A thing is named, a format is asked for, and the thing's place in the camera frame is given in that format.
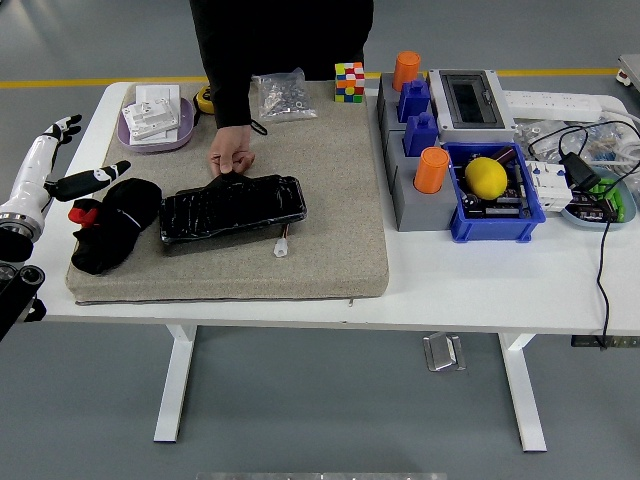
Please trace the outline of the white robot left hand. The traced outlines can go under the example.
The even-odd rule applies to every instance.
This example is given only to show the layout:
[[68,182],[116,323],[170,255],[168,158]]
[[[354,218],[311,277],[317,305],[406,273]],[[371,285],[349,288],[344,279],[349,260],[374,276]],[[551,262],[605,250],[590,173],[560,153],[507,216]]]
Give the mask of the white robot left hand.
[[2,223],[24,221],[42,228],[42,213],[51,199],[66,202],[98,192],[131,167],[129,161],[120,161],[49,181],[58,148],[69,143],[72,135],[81,130],[78,126],[81,119],[81,115],[64,117],[34,140],[18,172],[10,198],[1,206]]

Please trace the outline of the person's right hand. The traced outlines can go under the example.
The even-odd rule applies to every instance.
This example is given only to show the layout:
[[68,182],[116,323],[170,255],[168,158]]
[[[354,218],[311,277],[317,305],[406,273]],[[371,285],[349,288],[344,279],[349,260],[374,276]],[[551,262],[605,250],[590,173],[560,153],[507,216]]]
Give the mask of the person's right hand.
[[216,132],[207,155],[214,177],[243,174],[253,165],[255,153],[250,149],[250,139],[249,125],[223,127]]

